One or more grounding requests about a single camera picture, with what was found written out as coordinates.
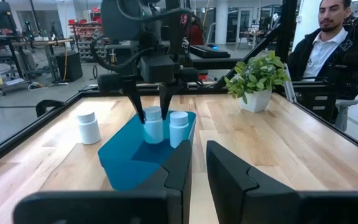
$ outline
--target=bottle cap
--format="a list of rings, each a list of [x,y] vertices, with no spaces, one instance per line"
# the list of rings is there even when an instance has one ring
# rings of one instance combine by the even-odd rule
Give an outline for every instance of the bottle cap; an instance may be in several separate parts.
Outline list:
[[[189,122],[188,114],[184,111],[172,112],[170,117],[173,125],[182,126]]]
[[[94,111],[84,110],[77,114],[77,119],[81,123],[90,123],[96,119]]]
[[[161,118],[161,107],[151,106],[143,109],[146,120],[152,121]]]

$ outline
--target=potted plant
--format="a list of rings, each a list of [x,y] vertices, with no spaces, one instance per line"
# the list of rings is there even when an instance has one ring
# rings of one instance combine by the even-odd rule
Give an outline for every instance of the potted plant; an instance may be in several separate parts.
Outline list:
[[[225,78],[226,87],[233,98],[240,98],[241,107],[256,113],[266,109],[275,85],[289,81],[285,66],[274,52],[260,58],[251,58],[248,64],[237,62],[237,76]]]

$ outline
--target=blue plastic bin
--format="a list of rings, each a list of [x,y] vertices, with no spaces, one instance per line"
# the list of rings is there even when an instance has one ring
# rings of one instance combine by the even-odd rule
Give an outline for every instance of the blue plastic bin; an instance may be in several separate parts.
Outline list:
[[[131,190],[152,175],[174,148],[169,142],[169,111],[163,122],[164,141],[150,145],[144,141],[143,124],[135,115],[99,151],[100,163],[107,174],[111,187],[116,190]],[[189,117],[188,139],[193,143],[196,114]]]

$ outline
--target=white shirt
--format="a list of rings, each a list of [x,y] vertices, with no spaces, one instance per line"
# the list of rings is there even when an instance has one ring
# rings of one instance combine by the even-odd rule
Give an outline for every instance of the white shirt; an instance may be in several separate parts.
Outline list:
[[[329,56],[335,51],[335,49],[341,44],[347,36],[347,31],[342,27],[342,30],[331,40],[321,41],[321,32],[317,35],[313,41],[313,49],[306,66],[303,78],[317,77],[323,65],[326,63]],[[303,81],[314,82],[314,78],[304,79]]]

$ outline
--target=white bottle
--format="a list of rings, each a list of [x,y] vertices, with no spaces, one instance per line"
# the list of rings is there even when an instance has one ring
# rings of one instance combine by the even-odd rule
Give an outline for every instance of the white bottle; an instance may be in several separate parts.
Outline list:
[[[163,121],[161,117],[161,107],[151,106],[143,110],[144,121],[144,140],[149,144],[158,144],[164,140]]]
[[[98,120],[93,111],[78,114],[77,120],[83,144],[94,144],[100,141]]]
[[[179,144],[188,138],[185,136],[186,129],[189,126],[188,114],[184,111],[172,112],[170,115],[171,122],[169,124],[170,144],[172,148],[176,148]]]

